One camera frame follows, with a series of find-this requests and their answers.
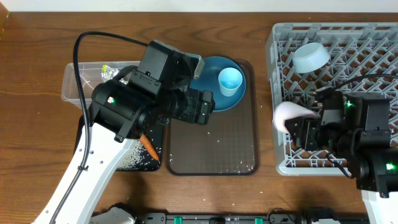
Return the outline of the pink cup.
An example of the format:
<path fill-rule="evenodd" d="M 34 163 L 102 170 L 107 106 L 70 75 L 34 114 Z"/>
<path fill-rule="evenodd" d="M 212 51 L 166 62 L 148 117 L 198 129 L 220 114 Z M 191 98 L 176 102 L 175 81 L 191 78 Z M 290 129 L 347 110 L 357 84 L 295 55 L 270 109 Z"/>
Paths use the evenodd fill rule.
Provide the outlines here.
<path fill-rule="evenodd" d="M 303 106 L 300 106 L 290 101 L 284 101 L 275 108 L 273 112 L 272 124 L 274 125 L 276 130 L 282 133 L 288 133 L 289 131 L 285 127 L 285 122 L 288 119 L 293 119 L 300 116 L 316 117 L 318 115 L 316 112 Z"/>

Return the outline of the light blue cup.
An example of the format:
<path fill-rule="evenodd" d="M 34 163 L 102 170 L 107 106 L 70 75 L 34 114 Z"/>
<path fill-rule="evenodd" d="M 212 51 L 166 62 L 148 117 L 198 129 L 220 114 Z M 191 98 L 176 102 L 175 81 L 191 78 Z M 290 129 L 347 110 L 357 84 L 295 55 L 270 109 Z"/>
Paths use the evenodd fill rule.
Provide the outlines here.
<path fill-rule="evenodd" d="M 225 68 L 218 75 L 220 92 L 224 96 L 233 96 L 243 82 L 243 76 L 236 68 Z"/>

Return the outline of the orange carrot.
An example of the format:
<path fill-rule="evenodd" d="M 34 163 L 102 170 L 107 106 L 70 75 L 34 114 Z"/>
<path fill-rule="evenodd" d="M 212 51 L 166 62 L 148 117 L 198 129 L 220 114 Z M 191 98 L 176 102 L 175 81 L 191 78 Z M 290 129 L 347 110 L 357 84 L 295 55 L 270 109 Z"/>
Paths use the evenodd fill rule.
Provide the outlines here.
<path fill-rule="evenodd" d="M 152 143 L 149 141 L 149 139 L 147 138 L 147 136 L 145 134 L 141 134 L 139 141 L 144 146 L 144 148 L 149 153 L 149 155 L 154 160 L 159 161 L 159 156 L 158 156 L 156 150 L 154 149 L 154 147 L 152 146 Z"/>

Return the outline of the light blue rice bowl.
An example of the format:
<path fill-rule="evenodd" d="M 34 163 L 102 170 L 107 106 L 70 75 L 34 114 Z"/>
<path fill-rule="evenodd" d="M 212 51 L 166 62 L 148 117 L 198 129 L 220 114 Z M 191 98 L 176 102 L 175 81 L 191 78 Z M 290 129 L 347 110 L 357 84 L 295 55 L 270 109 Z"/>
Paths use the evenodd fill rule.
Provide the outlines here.
<path fill-rule="evenodd" d="M 293 54 L 293 66 L 297 73 L 308 73 L 322 68 L 330 59 L 327 49 L 318 42 L 299 47 Z"/>

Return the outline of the foil snack wrapper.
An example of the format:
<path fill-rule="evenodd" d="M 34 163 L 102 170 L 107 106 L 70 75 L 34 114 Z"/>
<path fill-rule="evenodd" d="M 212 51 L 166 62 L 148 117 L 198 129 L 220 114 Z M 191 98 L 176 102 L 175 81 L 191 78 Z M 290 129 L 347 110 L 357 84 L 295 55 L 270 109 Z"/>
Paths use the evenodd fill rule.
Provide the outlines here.
<path fill-rule="evenodd" d="M 111 68 L 108 65 L 103 65 L 101 69 L 101 77 L 104 82 L 108 80 L 118 80 L 123 84 L 127 84 L 128 81 L 125 79 L 125 76 L 129 73 L 129 68 L 124 67 L 121 70 L 117 68 Z"/>

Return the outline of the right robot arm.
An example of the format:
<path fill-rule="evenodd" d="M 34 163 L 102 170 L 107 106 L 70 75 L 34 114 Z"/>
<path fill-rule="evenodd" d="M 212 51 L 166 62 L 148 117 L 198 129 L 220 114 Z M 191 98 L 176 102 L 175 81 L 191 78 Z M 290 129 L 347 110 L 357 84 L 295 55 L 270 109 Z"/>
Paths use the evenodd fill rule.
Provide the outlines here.
<path fill-rule="evenodd" d="M 397 148 L 391 146 L 389 100 L 336 91 L 318 95 L 321 113 L 293 102 L 274 111 L 274 126 L 306 151 L 327 150 L 347 161 L 340 171 L 355 179 L 370 223 L 397 223 Z"/>

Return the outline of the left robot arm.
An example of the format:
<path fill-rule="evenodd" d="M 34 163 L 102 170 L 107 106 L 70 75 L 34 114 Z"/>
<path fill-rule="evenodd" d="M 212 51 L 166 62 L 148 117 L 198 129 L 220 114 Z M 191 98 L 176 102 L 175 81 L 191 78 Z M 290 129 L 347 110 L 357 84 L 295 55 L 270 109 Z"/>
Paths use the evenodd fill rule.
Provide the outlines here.
<path fill-rule="evenodd" d="M 71 163 L 35 223 L 88 223 L 111 176 L 142 132 L 159 118 L 206 124 L 215 102 L 210 91 L 165 89 L 140 76 L 128 84 L 99 84 Z"/>

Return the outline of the grey dishwasher rack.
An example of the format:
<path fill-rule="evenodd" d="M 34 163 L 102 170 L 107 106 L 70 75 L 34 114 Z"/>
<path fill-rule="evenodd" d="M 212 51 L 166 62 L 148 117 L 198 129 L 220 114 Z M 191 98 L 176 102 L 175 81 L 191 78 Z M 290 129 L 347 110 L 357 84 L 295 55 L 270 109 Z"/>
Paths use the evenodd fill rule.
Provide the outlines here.
<path fill-rule="evenodd" d="M 303 45 L 318 42 L 327 49 L 330 60 L 322 68 L 299 74 L 293 65 L 294 52 Z M 313 97 L 324 86 L 337 86 L 361 75 L 397 75 L 397 23 L 278 23 L 265 46 L 272 106 L 283 101 L 318 111 Z M 272 130 L 276 170 L 284 176 L 341 176 L 335 162 L 343 159 L 326 151 L 295 148 L 288 134 Z"/>

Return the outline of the blue plate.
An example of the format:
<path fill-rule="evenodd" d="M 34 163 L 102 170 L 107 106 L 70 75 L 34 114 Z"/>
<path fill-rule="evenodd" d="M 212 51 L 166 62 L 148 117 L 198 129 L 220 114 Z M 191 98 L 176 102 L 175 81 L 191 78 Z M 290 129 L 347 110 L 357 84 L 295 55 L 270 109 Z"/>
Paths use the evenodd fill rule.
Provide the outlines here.
<path fill-rule="evenodd" d="M 204 61 L 205 66 L 200 77 L 191 81 L 190 88 L 212 91 L 215 101 L 214 111 L 225 111 L 236 106 L 246 91 L 246 77 L 243 70 L 235 61 L 226 57 L 212 56 L 205 58 Z M 243 76 L 243 82 L 233 96 L 224 96 L 220 92 L 218 75 L 225 68 L 236 68 Z"/>

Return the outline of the brown serving tray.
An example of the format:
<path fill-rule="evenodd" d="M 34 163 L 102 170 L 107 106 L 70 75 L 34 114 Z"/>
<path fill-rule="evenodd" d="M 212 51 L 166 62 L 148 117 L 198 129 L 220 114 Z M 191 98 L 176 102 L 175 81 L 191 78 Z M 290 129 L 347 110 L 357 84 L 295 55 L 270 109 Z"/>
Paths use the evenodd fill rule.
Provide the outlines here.
<path fill-rule="evenodd" d="M 246 77 L 242 100 L 226 111 L 214 111 L 206 125 L 171 119 L 168 126 L 167 168 L 188 175 L 251 175 L 260 165 L 255 75 L 245 60 L 236 63 Z"/>

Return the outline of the clear plastic bin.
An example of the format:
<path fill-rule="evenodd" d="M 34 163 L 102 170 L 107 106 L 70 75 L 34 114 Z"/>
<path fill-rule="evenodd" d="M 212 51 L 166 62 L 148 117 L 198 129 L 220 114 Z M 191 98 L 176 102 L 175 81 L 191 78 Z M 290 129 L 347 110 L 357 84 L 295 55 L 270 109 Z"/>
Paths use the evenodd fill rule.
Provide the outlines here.
<path fill-rule="evenodd" d="M 91 94 L 95 87 L 100 83 L 105 82 L 105 79 L 102 76 L 103 67 L 105 65 L 113 70 L 121 70 L 129 65 L 138 66 L 139 63 L 140 61 L 79 62 L 78 67 L 86 100 L 86 107 L 89 107 L 92 102 Z M 69 63 L 65 67 L 62 85 L 62 100 L 69 102 L 81 109 L 73 63 Z"/>

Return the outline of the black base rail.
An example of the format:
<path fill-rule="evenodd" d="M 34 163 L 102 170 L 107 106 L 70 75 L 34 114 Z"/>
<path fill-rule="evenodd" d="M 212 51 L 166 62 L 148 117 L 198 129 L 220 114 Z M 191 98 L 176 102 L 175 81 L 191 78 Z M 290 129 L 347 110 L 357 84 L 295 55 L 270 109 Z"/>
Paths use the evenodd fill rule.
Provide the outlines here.
<path fill-rule="evenodd" d="M 109 211 L 110 217 L 105 213 L 93 216 L 88 223 L 141 223 L 141 224 L 174 224 L 174 223 L 306 223 L 293 214 L 272 213 L 270 215 L 166 215 L 164 213 L 147 213 L 145 215 L 131 216 L 124 211 Z"/>

